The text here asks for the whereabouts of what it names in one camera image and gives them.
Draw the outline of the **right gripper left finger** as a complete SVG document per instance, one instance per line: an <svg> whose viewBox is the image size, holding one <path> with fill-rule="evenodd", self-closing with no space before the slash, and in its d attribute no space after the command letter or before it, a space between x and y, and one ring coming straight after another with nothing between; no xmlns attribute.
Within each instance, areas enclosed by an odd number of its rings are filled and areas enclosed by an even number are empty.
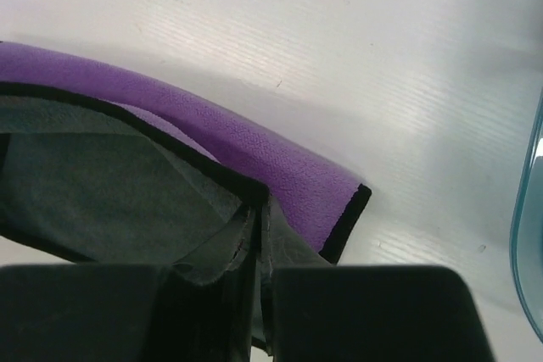
<svg viewBox="0 0 543 362"><path fill-rule="evenodd" d="M171 265L1 269L4 361L247 361L256 212Z"/></svg>

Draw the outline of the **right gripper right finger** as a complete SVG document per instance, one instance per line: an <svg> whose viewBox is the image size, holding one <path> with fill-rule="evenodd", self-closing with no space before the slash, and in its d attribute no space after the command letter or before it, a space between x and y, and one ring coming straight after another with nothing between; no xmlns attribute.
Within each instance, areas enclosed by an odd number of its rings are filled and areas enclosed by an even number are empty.
<svg viewBox="0 0 543 362"><path fill-rule="evenodd" d="M491 361L467 284L438 265L331 265L261 212L260 307L276 361Z"/></svg>

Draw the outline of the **purple microfiber towel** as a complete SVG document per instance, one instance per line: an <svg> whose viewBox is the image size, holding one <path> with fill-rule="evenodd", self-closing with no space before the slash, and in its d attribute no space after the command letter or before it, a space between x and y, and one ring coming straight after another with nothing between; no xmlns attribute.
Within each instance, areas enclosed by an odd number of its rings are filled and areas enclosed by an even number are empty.
<svg viewBox="0 0 543 362"><path fill-rule="evenodd" d="M130 70L1 45L1 233L69 261L172 263L243 204L338 262L371 190L345 168Z"/></svg>

